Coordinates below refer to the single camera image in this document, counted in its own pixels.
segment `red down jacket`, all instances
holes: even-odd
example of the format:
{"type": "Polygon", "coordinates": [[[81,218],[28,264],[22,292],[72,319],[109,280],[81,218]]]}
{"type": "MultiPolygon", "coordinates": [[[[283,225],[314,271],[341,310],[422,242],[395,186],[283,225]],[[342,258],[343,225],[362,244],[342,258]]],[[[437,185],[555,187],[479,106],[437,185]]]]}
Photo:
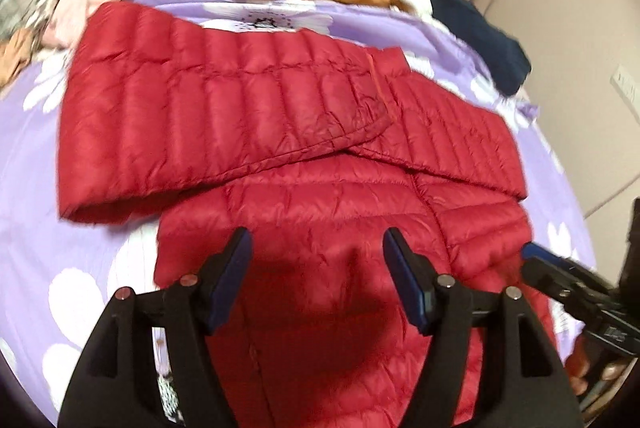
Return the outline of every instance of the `red down jacket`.
{"type": "MultiPolygon", "coordinates": [[[[309,30],[205,30],[143,6],[91,18],[60,122],[62,217],[163,211],[156,281],[196,271],[244,225],[255,254],[209,340],[242,427],[396,426],[428,341],[382,257],[399,227],[437,271],[519,285],[530,240],[500,117],[412,72],[399,49],[309,30]]],[[[525,289],[551,335],[544,297],[525,289]]],[[[456,421],[468,419],[474,335],[456,421]]]]}

